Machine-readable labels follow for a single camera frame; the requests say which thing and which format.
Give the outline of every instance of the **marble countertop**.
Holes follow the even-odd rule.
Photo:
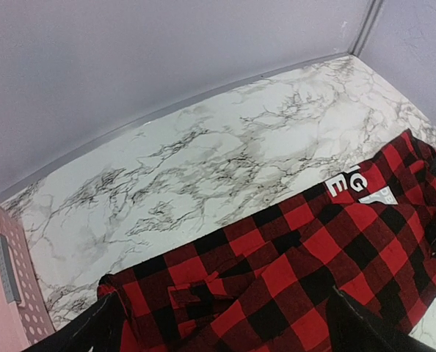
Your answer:
[[[267,208],[436,128],[353,56],[265,78],[155,120],[9,199],[59,328],[99,278]],[[436,348],[436,300],[412,335]]]

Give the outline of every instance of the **pink plastic basket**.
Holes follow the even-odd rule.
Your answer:
[[[53,332],[23,228],[0,208],[0,351],[19,352]]]

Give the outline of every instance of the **gray edge strip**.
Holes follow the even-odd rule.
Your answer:
[[[12,269],[10,249],[4,235],[0,235],[0,277],[6,302],[21,302],[18,284],[15,281],[15,273]]]
[[[384,2],[385,0],[371,0],[371,3],[368,6],[368,12],[365,16],[365,20],[363,21],[363,24],[361,26],[360,34],[358,35],[357,39],[354,41],[352,47],[349,50],[349,53],[351,55],[354,55],[356,57],[360,56]]]
[[[95,148],[101,146],[102,144],[105,144],[107,142],[110,142],[111,140],[117,138],[118,136],[121,136],[125,132],[131,131],[134,128],[138,128],[142,125],[144,125],[147,122],[157,120],[160,117],[164,117],[168,114],[172,114],[173,112],[184,109],[188,106],[191,106],[193,104],[199,103],[202,100],[214,97],[215,95],[227,92],[228,90],[244,86],[245,84],[250,84],[253,82],[258,81],[262,78],[268,78],[275,76],[279,73],[284,73],[291,70],[296,70],[297,68],[301,68],[304,66],[312,65],[319,62],[324,62],[332,59],[337,59],[342,56],[346,56],[348,53],[341,53],[341,54],[333,54],[329,56],[323,56],[319,57],[317,59],[308,60],[305,62],[300,62],[298,64],[286,66],[283,68],[279,68],[276,70],[269,71],[267,73],[262,73],[260,75],[256,75],[249,78],[244,78],[240,81],[236,81],[233,83],[226,84],[224,86],[209,90],[207,92],[201,93],[199,95],[195,95],[194,97],[188,98],[186,100],[182,100],[178,103],[174,103],[172,105],[169,105],[163,109],[159,109],[158,111],[155,111],[151,114],[147,114],[143,117],[140,117],[134,121],[131,121],[119,128],[114,129],[113,131],[110,131],[103,136],[99,136],[92,141],[83,144],[82,146],[76,148],[75,150],[72,150],[71,152],[65,154],[64,156],[61,156],[60,158],[56,159],[55,161],[52,161],[51,163],[45,165],[43,168],[37,170],[33,174],[31,174],[28,177],[25,177],[23,180],[17,182],[15,185],[10,186],[6,190],[2,191],[0,193],[0,202],[3,202],[4,200],[12,197],[13,195],[17,194],[18,192],[25,189],[27,186],[30,186],[31,184],[37,182],[38,180],[43,179],[44,177],[51,174],[56,169],[59,169],[60,167],[68,164],[69,162],[83,156],[84,154],[87,154],[88,152],[94,150]]]

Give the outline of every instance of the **white wall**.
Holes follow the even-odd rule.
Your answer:
[[[0,192],[174,102],[344,52],[368,0],[0,0]]]
[[[385,1],[360,58],[436,124],[436,0]]]

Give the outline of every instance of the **plaid fabric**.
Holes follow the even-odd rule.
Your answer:
[[[330,351],[334,285],[409,332],[436,296],[435,158],[405,131],[350,173],[104,276],[98,296],[119,295],[136,351]],[[357,202],[386,186],[397,205]]]

